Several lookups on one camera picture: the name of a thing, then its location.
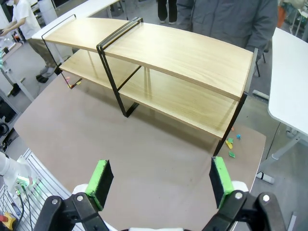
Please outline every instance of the white desk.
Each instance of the white desk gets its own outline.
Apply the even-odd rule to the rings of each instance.
[[[32,39],[42,39],[42,35],[45,34],[48,30],[56,26],[57,24],[61,23],[64,19],[68,18],[69,16],[75,14],[77,18],[82,17],[89,17],[98,11],[105,9],[109,7],[110,5],[118,2],[119,0],[88,0],[83,4],[80,4],[79,6],[71,9],[70,11],[66,12],[65,14],[61,15],[57,19],[53,20],[51,23],[46,25],[44,28],[42,28],[40,31],[35,33],[32,36]],[[63,24],[58,25],[54,29],[52,29],[49,33],[47,33],[45,36],[53,32],[56,28],[62,26]]]
[[[269,114],[298,131],[284,147],[262,162],[259,171],[277,161],[301,139],[308,136],[308,44],[276,28],[273,36],[273,64],[270,85]]]

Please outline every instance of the floor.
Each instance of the floor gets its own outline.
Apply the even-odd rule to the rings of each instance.
[[[84,0],[71,0],[60,7],[57,10],[57,13],[59,15],[63,14],[82,2],[84,2]],[[144,21],[147,23],[159,23],[155,0],[146,0],[144,2],[138,2],[138,0],[126,0],[124,7],[127,9],[127,15],[121,14],[119,17],[114,18],[126,19],[127,16],[128,19],[131,19],[138,16],[143,17]],[[106,17],[107,14],[106,12],[98,12],[94,16]],[[26,78],[24,81],[25,87],[34,97],[36,97],[46,88],[48,83],[55,78],[55,75],[52,76],[46,84],[38,83],[35,79],[35,75],[38,74],[40,68],[43,66],[43,61],[28,44],[25,44],[20,48],[19,54],[20,55],[18,55],[16,59],[11,61],[12,65],[14,65],[14,63],[18,64],[18,67],[13,69],[14,74]],[[253,76],[249,97],[237,119],[238,123],[253,128],[267,137],[262,159],[266,159],[268,154],[278,150],[289,140],[286,136],[285,125],[280,124],[269,116],[267,102],[252,96],[252,90],[254,89],[265,94],[269,94],[270,92],[271,52],[265,54],[265,57],[266,63],[264,63],[263,60],[259,60],[261,77],[258,77],[256,73]],[[22,92],[16,97],[11,96],[10,99],[21,111],[24,111],[30,105],[30,101]],[[17,136],[17,133],[11,134],[10,139],[15,139],[6,152],[6,154],[13,159],[17,159],[27,149],[23,140]],[[305,215],[308,207],[308,201],[306,200],[308,197],[308,181],[306,180],[306,175],[308,175],[308,169],[306,168],[306,166],[308,166],[307,152],[308,147],[303,144],[298,143],[295,145],[279,160],[279,162],[274,163],[265,171],[267,174],[275,177],[275,184],[270,185],[264,181],[256,179],[251,192],[255,196],[266,191],[275,193],[286,225],[290,222],[292,213],[297,213],[298,217],[294,228],[295,231],[305,231],[308,227],[308,220]],[[248,228],[245,224],[239,224],[235,230],[247,231]]]

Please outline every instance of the table surface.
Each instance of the table surface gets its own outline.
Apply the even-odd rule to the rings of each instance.
[[[46,37],[49,42],[97,52],[110,31],[126,21],[76,19]],[[167,26],[141,23],[105,49],[107,56],[146,66],[239,100],[253,53],[226,42]]]
[[[306,42],[276,28],[269,114],[305,135],[308,135],[308,108],[305,106],[308,99],[307,54]]]
[[[115,178],[101,216],[118,230],[201,230],[217,211],[208,176],[217,140],[141,105],[125,118],[107,88],[83,80],[70,90],[57,77],[15,129],[71,192],[89,182],[98,160],[110,159]],[[251,189],[266,137],[235,125],[230,137],[237,133],[242,139],[234,140],[236,158],[226,145],[219,155],[231,178]]]
[[[118,2],[119,0],[87,0],[83,4],[80,4],[79,6],[71,9],[70,11],[66,12],[65,14],[62,14],[60,17],[53,20],[51,23],[43,27],[40,31],[35,33],[32,36],[32,39],[42,39],[42,35],[45,34],[48,30],[56,26],[58,23],[61,23],[64,19],[76,15],[77,18],[84,18],[89,17],[98,11],[101,11],[102,9]],[[52,29],[50,32],[48,32],[44,37],[48,36],[51,32],[59,28],[61,25],[65,24],[66,22],[63,22],[56,28]]]

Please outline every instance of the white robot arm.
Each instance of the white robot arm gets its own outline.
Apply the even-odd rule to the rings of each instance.
[[[18,163],[8,155],[0,152],[0,176],[3,177],[4,184],[11,194],[32,184],[31,169],[28,165]]]

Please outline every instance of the wooden shelf board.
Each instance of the wooden shelf board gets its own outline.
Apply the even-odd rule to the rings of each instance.
[[[222,138],[237,101],[142,67],[119,91],[135,102]]]
[[[181,78],[235,100],[244,91],[253,53],[226,42],[143,23],[105,54]]]
[[[97,52],[96,45],[125,23],[126,20],[110,18],[77,18],[52,32],[45,40]]]
[[[107,57],[107,61],[117,87],[138,67],[136,64],[112,57]],[[78,50],[60,66],[60,69],[112,89],[98,53]]]
[[[127,21],[82,18],[46,37],[49,42],[97,52],[96,45]],[[184,30],[142,23],[115,41],[105,54],[149,67],[239,100],[253,53]]]

